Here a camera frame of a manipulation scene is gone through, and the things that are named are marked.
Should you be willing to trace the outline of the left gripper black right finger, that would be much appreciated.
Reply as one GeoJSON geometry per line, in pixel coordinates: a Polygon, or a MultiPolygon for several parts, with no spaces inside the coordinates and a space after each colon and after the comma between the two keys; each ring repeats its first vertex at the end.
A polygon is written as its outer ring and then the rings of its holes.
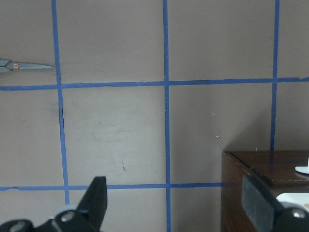
{"type": "Polygon", "coordinates": [[[275,229],[282,204],[255,176],[243,177],[241,205],[258,232],[271,232],[275,229]]]}

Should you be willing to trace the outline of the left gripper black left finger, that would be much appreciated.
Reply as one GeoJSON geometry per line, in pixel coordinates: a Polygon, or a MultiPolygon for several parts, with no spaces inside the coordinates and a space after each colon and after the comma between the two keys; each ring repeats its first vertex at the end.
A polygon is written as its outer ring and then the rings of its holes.
{"type": "Polygon", "coordinates": [[[80,200],[77,211],[99,232],[108,205],[106,177],[96,176],[80,200]]]}

